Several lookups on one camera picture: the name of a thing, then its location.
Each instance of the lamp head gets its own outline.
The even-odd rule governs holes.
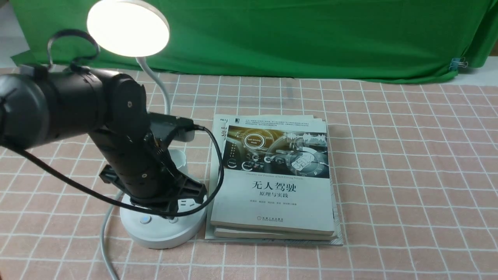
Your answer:
[[[104,49],[122,56],[145,57],[169,41],[164,15],[142,0],[101,0],[90,9],[88,33]]]

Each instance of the publisher logo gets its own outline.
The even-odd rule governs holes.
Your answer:
[[[258,216],[257,219],[259,221],[265,221],[265,222],[279,222],[279,223],[283,223],[283,218],[275,218],[275,217],[261,217],[261,216]]]

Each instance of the white lamp base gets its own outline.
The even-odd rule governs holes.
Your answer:
[[[130,204],[129,196],[124,195],[122,202]],[[178,212],[199,207],[193,199],[178,201],[178,205]],[[120,216],[129,236],[139,245],[151,249],[169,249],[182,245],[199,232],[206,220],[206,208],[173,220],[124,208],[120,208]]]

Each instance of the desk lamp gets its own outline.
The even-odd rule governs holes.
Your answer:
[[[136,58],[142,70],[161,89],[165,102],[164,113],[170,114],[171,103],[166,88],[149,68],[145,58],[160,52],[169,41],[169,24],[164,15],[142,0],[101,0],[95,3],[88,13],[87,29],[103,49]],[[177,168],[187,174],[185,154],[179,150],[170,150],[170,153]],[[123,197],[123,202],[130,203],[127,195]],[[179,203],[180,211],[188,211],[197,206],[186,200]],[[114,278],[104,246],[105,227],[112,208],[109,208],[105,216],[100,237],[102,254]],[[202,226],[206,211],[181,218],[164,219],[120,208],[120,216],[126,231],[135,242],[148,248],[165,249],[178,246],[192,238]]]

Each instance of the black cable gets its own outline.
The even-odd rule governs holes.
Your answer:
[[[8,143],[0,143],[1,146],[4,146],[5,148],[25,157],[27,160],[33,162],[36,166],[40,167],[41,169],[45,170],[47,173],[51,174],[52,176],[56,177],[57,179],[65,182],[66,184],[72,186],[72,187],[75,187],[77,188],[78,190],[86,193],[86,194],[89,194],[97,199],[100,199],[104,202],[107,202],[109,204],[112,204],[114,206],[118,206],[118,207],[122,207],[122,208],[125,208],[125,209],[128,209],[128,210],[131,210],[131,211],[136,211],[136,212],[140,212],[140,213],[144,213],[144,214],[149,214],[149,215],[157,215],[157,216],[163,216],[163,217],[184,217],[184,216],[188,216],[188,215],[192,215],[194,213],[197,213],[199,211],[201,211],[202,209],[204,209],[206,206],[209,205],[209,203],[211,203],[211,201],[213,201],[213,199],[215,198],[216,194],[220,191],[220,188],[221,188],[221,185],[223,183],[223,179],[224,179],[224,176],[225,176],[225,173],[224,173],[224,169],[223,169],[223,163],[222,163],[222,156],[221,156],[221,151],[220,151],[220,147],[218,146],[218,142],[216,142],[216,139],[213,135],[213,133],[207,129],[206,127],[203,127],[203,126],[199,126],[199,125],[195,125],[194,126],[194,130],[199,130],[199,131],[205,131],[209,137],[211,138],[211,140],[213,141],[214,143],[214,146],[215,146],[215,150],[216,150],[216,154],[218,155],[218,161],[220,162],[220,169],[219,169],[219,174],[220,174],[220,177],[219,177],[219,180],[218,180],[218,185],[216,186],[216,189],[213,191],[213,193],[206,199],[206,201],[204,201],[204,203],[202,203],[199,207],[195,208],[195,209],[192,209],[192,210],[189,210],[187,212],[180,212],[180,213],[169,213],[169,212],[165,212],[165,211],[158,211],[158,210],[151,210],[151,209],[146,209],[146,208],[140,208],[140,207],[136,207],[136,206],[132,206],[132,205],[129,205],[129,204],[126,204],[126,203],[122,203],[121,201],[118,201],[118,200],[115,200],[115,199],[112,199],[112,198],[108,198],[106,197],[105,195],[102,195],[102,194],[99,194],[97,193],[96,191],[92,190],[92,189],[89,189],[85,186],[83,186],[82,184],[68,178],[67,176],[63,175],[62,173],[58,172],[57,170],[53,169],[52,167],[50,167],[49,165],[47,165],[46,163],[44,163],[42,160],[40,160],[39,158],[35,157],[34,155],[32,155],[31,153],[29,153],[28,151],[26,150],[23,150],[23,149],[20,149],[20,148],[17,148],[15,147],[14,145],[11,145],[11,144],[8,144]]]
[[[80,37],[80,38],[83,38],[87,41],[89,41],[93,47],[95,48],[95,54],[94,55],[91,55],[91,56],[78,56],[76,58],[74,58],[71,63],[70,63],[70,68],[72,71],[76,71],[80,66],[78,65],[78,63],[83,60],[83,59],[86,59],[86,60],[94,60],[97,58],[97,56],[99,56],[100,54],[100,46],[99,44],[97,44],[97,41],[95,41],[95,39],[93,39],[92,36],[90,36],[90,34],[86,33],[85,31],[82,31],[82,30],[79,30],[79,29],[63,29],[61,31],[58,31],[57,33],[55,33],[52,37],[50,37],[50,39],[48,40],[48,43],[47,43],[47,56],[48,56],[48,70],[52,69],[52,67],[54,66],[54,62],[53,62],[53,59],[52,59],[52,54],[50,53],[50,50],[52,49],[52,44],[55,42],[55,40],[61,38],[61,37],[66,37],[66,36],[76,36],[76,37]]]

